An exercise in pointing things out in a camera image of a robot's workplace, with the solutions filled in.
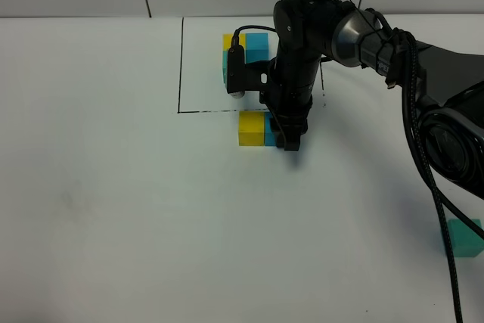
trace table surface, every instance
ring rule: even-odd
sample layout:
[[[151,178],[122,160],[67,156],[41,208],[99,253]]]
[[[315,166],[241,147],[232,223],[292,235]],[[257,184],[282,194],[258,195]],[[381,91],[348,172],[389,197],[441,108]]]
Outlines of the table surface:
[[[484,16],[388,20],[484,53]],[[298,154],[239,148],[235,110],[261,106],[225,95],[221,41],[247,23],[271,19],[0,20],[2,316],[455,321],[399,90],[325,64]],[[484,257],[457,265],[464,321],[481,322]]]

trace stacked blocks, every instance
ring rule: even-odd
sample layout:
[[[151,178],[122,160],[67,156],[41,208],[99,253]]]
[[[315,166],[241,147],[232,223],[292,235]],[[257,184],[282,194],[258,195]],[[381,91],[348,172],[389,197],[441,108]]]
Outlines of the stacked blocks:
[[[223,35],[222,69],[224,84],[227,85],[227,52],[231,47],[232,34]],[[245,62],[249,64],[256,61],[268,61],[269,40],[267,33],[241,33],[239,45],[245,49]]]
[[[479,219],[473,222],[481,227]],[[484,241],[460,219],[450,219],[447,225],[455,257],[476,257],[484,250]]]
[[[275,146],[271,131],[271,113],[241,111],[239,113],[239,145],[241,147]]]

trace blue block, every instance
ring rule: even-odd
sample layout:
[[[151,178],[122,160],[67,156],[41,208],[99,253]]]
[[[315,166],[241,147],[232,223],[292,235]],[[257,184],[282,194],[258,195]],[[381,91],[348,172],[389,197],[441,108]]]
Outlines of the blue block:
[[[267,33],[246,34],[246,63],[269,60],[269,39]]]
[[[266,147],[275,147],[275,135],[271,130],[272,115],[270,112],[265,112],[264,120],[264,145]]]
[[[252,62],[257,62],[257,61],[269,61],[269,50],[246,50],[246,59],[245,62],[246,64],[250,64]]]
[[[246,49],[268,49],[269,37],[267,33],[247,33],[246,34]]]
[[[222,75],[224,76],[224,85],[227,87],[227,51],[224,51],[222,58]]]
[[[482,227],[480,220],[473,219],[473,222]],[[460,219],[448,220],[447,226],[455,257],[476,257],[484,251],[484,241]]]

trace cable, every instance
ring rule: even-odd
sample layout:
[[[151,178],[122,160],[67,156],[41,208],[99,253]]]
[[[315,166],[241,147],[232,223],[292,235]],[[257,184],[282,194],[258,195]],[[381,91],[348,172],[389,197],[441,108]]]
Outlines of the cable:
[[[235,30],[234,35],[232,36],[232,45],[239,44],[239,34],[243,30],[268,30],[269,32],[275,32],[275,28],[271,28],[270,26],[242,26],[241,28]]]
[[[405,38],[408,41],[409,50],[406,52],[407,56],[407,70],[405,74],[405,82],[402,88],[402,109],[405,126],[405,134],[407,135],[408,145],[412,152],[415,165],[419,169],[423,180],[429,186],[434,203],[439,217],[440,228],[444,239],[445,252],[447,256],[448,269],[450,271],[452,297],[454,300],[454,312],[457,323],[462,323],[461,300],[459,296],[459,286],[457,269],[455,267],[454,253],[452,251],[452,243],[448,231],[447,221],[445,219],[445,212],[442,205],[442,193],[437,188],[435,179],[433,178],[430,165],[427,160],[427,155],[424,151],[424,146],[418,133],[418,119],[417,119],[417,67],[418,67],[418,50],[417,41],[411,33],[405,32]]]
[[[460,219],[468,228],[470,228],[474,233],[476,233],[480,238],[484,240],[484,230],[480,228],[472,219],[464,215],[464,213],[459,210],[447,197],[440,192],[440,197],[444,206],[451,211],[454,216]]]
[[[390,37],[393,34],[392,27],[386,21],[386,18],[379,11],[375,11],[373,8],[368,8],[366,11],[372,13],[380,21],[381,26],[385,34]]]

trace yellow block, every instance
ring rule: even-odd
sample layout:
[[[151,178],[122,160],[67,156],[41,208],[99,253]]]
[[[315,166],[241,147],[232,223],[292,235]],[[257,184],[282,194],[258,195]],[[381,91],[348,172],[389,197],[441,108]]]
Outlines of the yellow block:
[[[224,51],[228,51],[232,44],[232,36],[233,34],[224,34]],[[245,34],[239,34],[239,45],[246,48],[247,42],[245,38]]]
[[[239,145],[241,147],[264,146],[265,116],[260,111],[241,111],[239,113]]]

